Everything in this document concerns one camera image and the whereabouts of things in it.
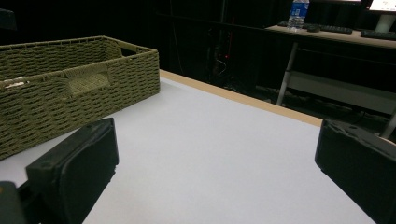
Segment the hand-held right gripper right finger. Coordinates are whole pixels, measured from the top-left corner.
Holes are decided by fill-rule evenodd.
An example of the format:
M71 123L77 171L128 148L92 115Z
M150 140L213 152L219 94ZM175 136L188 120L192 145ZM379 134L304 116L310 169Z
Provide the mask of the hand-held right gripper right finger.
M376 224L396 224L396 145L352 124L325 120L315 163Z

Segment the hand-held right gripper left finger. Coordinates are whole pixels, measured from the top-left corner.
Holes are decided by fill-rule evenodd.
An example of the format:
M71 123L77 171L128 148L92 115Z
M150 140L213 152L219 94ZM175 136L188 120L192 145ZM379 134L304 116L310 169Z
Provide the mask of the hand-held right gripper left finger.
M82 224L115 174L114 119L81 127L26 167L29 224Z

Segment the green woven basket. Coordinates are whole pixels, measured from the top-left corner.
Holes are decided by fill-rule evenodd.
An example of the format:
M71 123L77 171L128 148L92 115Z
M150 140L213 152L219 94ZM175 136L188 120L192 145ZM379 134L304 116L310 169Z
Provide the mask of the green woven basket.
M156 49L103 35L0 46L0 161L159 92Z

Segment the white table mat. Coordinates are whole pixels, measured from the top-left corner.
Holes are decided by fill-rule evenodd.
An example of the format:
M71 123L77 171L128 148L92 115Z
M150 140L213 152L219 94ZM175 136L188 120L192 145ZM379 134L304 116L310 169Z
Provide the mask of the white table mat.
M169 79L114 120L120 162L84 224L374 224L317 167L318 125Z

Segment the wooden desk with white legs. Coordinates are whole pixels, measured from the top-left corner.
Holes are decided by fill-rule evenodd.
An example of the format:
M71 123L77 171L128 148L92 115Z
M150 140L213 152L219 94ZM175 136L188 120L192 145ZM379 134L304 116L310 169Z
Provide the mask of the wooden desk with white legs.
M349 84L325 77L316 77L293 70L297 49L301 43L312 44L317 42L336 47L366 47L379 50L396 50L396 43L388 40L365 39L360 37L358 31L351 35L320 31L310 33L307 31L293 32L286 27L273 25L264 29L268 35L279 38L289 38L293 45L290 51L288 65L285 69L282 84L277 96L277 105L282 105L287 88L305 91L335 101L356 105L377 112L390 114L391 118L380 134L389 138L396 129L396 93L376 90L359 85Z

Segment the long black keyboard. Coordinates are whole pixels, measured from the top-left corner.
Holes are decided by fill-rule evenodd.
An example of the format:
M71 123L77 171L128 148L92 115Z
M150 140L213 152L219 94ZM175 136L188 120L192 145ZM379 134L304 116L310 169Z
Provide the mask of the long black keyboard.
M310 33L317 33L319 31L337 33L337 34L347 34L351 35L353 30L346 27L331 26L331 25L321 25L314 23L305 23L303 28Z

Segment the computer monitor white stand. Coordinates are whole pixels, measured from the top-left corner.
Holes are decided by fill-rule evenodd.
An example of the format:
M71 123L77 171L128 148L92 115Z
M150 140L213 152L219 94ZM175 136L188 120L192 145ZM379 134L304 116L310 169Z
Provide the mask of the computer monitor white stand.
M377 32L388 32L396 22L396 0L371 0L368 10L380 15L375 27Z

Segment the clear water bottle blue label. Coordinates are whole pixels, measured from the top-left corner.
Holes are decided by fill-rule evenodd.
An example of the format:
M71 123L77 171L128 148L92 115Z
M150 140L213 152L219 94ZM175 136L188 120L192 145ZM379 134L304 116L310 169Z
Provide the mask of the clear water bottle blue label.
M293 32L300 31L309 9L309 0L292 0L287 28Z

